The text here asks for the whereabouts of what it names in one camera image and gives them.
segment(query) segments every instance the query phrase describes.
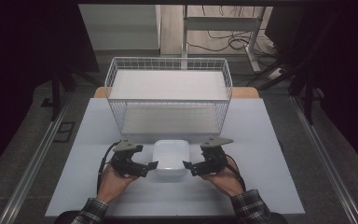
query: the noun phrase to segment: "hand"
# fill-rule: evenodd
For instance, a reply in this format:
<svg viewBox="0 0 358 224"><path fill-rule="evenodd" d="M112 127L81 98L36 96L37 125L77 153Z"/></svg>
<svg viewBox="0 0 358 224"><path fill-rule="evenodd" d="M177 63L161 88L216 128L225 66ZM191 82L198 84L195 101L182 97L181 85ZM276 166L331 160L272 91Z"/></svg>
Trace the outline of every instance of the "hand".
<svg viewBox="0 0 358 224"><path fill-rule="evenodd" d="M108 163L103 170L103 181L98 190L97 198L103 202L111 203L137 178L139 178L139 176L121 176L113 169L112 165Z"/></svg>
<svg viewBox="0 0 358 224"><path fill-rule="evenodd" d="M234 169L238 170L234 160L227 156L227 162ZM240 181L227 167L215 175L202 175L202 179L210 181L214 186L226 194L228 197L233 197L243 193Z"/></svg>

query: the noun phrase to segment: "person's left hand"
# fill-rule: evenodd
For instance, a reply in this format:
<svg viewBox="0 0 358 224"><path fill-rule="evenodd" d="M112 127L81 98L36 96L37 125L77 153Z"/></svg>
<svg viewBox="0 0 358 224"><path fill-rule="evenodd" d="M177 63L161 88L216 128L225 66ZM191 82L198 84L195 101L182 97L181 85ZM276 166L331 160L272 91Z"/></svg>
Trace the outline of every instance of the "person's left hand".
<svg viewBox="0 0 358 224"><path fill-rule="evenodd" d="M120 196L132 181L139 176L123 177L113 169L110 163L103 170L103 181L98 190L97 198L105 203L111 203Z"/></svg>

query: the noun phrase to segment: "white shelf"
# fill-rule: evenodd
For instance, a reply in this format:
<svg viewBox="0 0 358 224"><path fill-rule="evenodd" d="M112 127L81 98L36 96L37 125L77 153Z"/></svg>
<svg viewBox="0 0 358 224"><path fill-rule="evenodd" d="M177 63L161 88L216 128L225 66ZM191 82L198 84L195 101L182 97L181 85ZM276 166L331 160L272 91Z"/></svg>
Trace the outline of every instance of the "white shelf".
<svg viewBox="0 0 358 224"><path fill-rule="evenodd" d="M110 100L228 101L221 71L117 71Z"/></svg>
<svg viewBox="0 0 358 224"><path fill-rule="evenodd" d="M215 105L127 105L121 133L219 133Z"/></svg>

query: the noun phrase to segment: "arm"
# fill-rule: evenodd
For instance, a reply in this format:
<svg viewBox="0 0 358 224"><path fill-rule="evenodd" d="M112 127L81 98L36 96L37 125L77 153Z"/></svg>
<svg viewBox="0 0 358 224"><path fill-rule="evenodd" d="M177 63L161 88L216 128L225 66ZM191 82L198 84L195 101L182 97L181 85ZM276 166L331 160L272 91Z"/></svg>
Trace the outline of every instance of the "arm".
<svg viewBox="0 0 358 224"><path fill-rule="evenodd" d="M123 177L119 175L109 163L103 170L103 181L98 190L97 198L89 198L72 224L102 223L108 205L120 196L127 186L138 176Z"/></svg>
<svg viewBox="0 0 358 224"><path fill-rule="evenodd" d="M227 156L227 161L232 167L237 168L231 157ZM243 189L237 177L228 168L216 175L204 175L201 178L210 181L230 198L238 223L271 223L269 209L258 191Z"/></svg>

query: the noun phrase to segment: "white table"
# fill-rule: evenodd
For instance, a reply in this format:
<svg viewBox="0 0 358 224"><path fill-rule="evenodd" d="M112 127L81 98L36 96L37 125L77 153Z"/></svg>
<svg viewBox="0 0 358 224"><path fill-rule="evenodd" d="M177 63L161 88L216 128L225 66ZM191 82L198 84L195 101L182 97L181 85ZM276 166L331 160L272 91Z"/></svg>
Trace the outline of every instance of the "white table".
<svg viewBox="0 0 358 224"><path fill-rule="evenodd" d="M234 140L223 149L236 160L247 189L258 189L272 212L304 213L262 99L232 99L220 136ZM122 137L106 99L90 99L46 216L80 210L88 197L95 197L101 158L119 139ZM203 161L200 143L189 141L192 162ZM133 160L151 162L153 143L136 144L144 145L144 151L135 153ZM233 211L228 197L190 172L179 178L162 178L152 171L132 183L106 214L213 217L233 215Z"/></svg>

